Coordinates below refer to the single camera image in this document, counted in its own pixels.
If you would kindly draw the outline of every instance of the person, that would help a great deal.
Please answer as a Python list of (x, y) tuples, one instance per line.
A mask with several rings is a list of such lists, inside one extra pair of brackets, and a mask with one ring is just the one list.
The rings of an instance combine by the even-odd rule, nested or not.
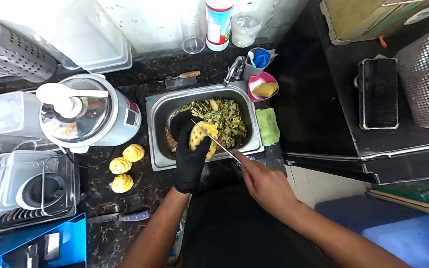
[(124, 256), (122, 268), (166, 266), (191, 193), (177, 267), (408, 267), (300, 202), (281, 171), (236, 150), (244, 183), (197, 193), (211, 140), (204, 138), (191, 151), (193, 126), (187, 122), (181, 128), (174, 186)]

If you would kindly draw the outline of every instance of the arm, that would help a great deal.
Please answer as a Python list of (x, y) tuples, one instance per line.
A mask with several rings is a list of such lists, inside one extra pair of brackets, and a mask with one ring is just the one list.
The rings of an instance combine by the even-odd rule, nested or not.
[(194, 193), (198, 189), (205, 156), (211, 145), (211, 140), (207, 138), (196, 150), (188, 148), (193, 126), (194, 123), (189, 120), (179, 133), (179, 142), (176, 145), (176, 172), (172, 176), (173, 188), (126, 254), (121, 268), (166, 266), (189, 193)]
[(345, 268), (408, 267), (382, 247), (300, 202), (281, 171), (251, 161), (238, 151), (234, 154), (243, 163), (243, 178), (256, 202), (312, 241), (337, 265)]
[(122, 268), (166, 266), (188, 196), (171, 188), (125, 256)]

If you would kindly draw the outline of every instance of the toothbrush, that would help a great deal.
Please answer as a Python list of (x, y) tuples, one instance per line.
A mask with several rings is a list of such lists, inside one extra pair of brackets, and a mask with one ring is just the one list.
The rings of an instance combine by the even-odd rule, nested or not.
[(254, 64), (254, 53), (252, 51), (247, 52), (247, 57), (251, 60), (251, 65), (255, 68), (256, 64)]

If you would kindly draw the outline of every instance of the floor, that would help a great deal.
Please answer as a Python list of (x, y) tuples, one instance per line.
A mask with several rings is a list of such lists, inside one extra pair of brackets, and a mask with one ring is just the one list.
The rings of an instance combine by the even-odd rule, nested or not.
[(316, 204), (361, 195), (369, 183), (301, 167), (285, 166), (295, 196), (310, 207)]

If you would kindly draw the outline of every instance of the sink basin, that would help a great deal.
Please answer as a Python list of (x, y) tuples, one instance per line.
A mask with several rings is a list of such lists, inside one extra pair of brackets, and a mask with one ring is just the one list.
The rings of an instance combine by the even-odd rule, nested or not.
[[(218, 84), (146, 97), (148, 138), (153, 171), (176, 167), (176, 156), (171, 152), (166, 140), (165, 128), (169, 128), (171, 116), (192, 101), (219, 97), (237, 102), (243, 113), (247, 135), (243, 144), (233, 149), (237, 149), (245, 155), (264, 151), (254, 104), (249, 100), (246, 90), (247, 81), (236, 81), (231, 82), (228, 87)], [(230, 158), (230, 155), (219, 148), (207, 162), (225, 158)]]

